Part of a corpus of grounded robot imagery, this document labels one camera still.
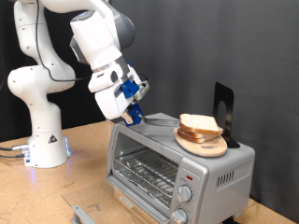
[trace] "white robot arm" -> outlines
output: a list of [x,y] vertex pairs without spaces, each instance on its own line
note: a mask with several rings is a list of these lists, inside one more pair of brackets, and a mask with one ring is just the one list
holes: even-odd
[[67,160],[68,146],[62,135],[60,109],[48,102],[47,94],[73,87],[74,81],[69,80],[74,80],[75,73],[52,47],[44,7],[60,13],[90,10],[71,21],[74,32],[71,45],[78,60],[91,65],[93,77],[89,88],[95,92],[95,99],[107,119],[122,116],[127,125],[140,122],[136,113],[142,114],[142,111],[137,101],[150,87],[147,81],[140,81],[135,70],[122,58],[121,49],[130,47],[134,40],[134,26],[107,2],[37,1],[19,0],[14,11],[21,50],[33,57],[38,65],[12,71],[7,82],[10,90],[30,110],[33,132],[24,150],[25,165],[49,168]]
[[121,50],[130,47],[135,38],[131,21],[106,1],[41,2],[49,10],[61,13],[90,9],[71,21],[74,32],[71,47],[78,61],[88,63],[93,70],[89,89],[95,92],[96,102],[107,119],[122,116],[127,125],[140,122],[139,117],[133,118],[132,113],[125,112],[130,104],[141,100],[150,88],[149,83],[141,82],[134,68],[122,58]]

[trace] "blue light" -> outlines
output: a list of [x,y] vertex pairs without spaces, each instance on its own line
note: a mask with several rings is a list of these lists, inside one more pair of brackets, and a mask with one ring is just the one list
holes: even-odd
[[66,150],[67,150],[67,157],[70,157],[72,152],[69,150],[69,145],[67,142],[67,137],[65,137],[65,144],[66,144]]

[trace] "label sticker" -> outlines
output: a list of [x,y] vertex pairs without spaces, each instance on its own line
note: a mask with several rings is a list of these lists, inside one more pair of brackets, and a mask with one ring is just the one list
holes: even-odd
[[122,196],[120,196],[120,200],[125,203],[129,208],[133,208],[134,206],[129,203],[125,198],[123,198]]
[[53,134],[53,135],[50,136],[49,144],[54,143],[54,142],[57,142],[57,138]]

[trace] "toaster oven feet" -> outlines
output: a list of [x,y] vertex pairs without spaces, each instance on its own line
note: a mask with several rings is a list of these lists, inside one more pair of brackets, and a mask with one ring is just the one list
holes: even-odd
[[233,218],[233,217],[229,217],[229,218],[227,218],[226,220],[224,220],[224,221],[222,222],[222,224],[240,224],[240,223],[234,221],[234,218]]

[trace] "toaster oven control panel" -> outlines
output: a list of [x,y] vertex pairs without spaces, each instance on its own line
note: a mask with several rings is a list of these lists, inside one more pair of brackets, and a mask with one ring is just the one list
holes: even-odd
[[199,176],[184,168],[181,170],[178,191],[174,194],[175,212],[172,214],[171,218],[173,223],[177,223],[176,220],[178,220],[179,217],[184,217],[184,220],[182,222],[178,221],[178,223],[192,223],[192,204],[195,201],[197,194],[199,194],[199,181]]

